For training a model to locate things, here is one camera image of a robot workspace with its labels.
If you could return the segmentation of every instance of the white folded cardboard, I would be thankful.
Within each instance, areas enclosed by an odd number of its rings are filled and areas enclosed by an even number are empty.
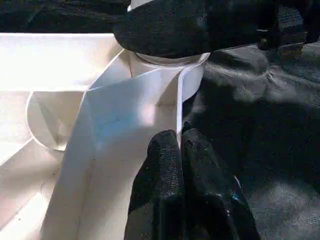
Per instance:
[[[41,228],[42,240],[121,240],[148,143],[178,134],[182,102],[199,88],[207,54],[159,67],[123,50],[82,98]]]
[[[53,149],[121,50],[113,34],[0,33],[0,240],[38,239],[63,157]],[[46,135],[49,126],[59,131]]]

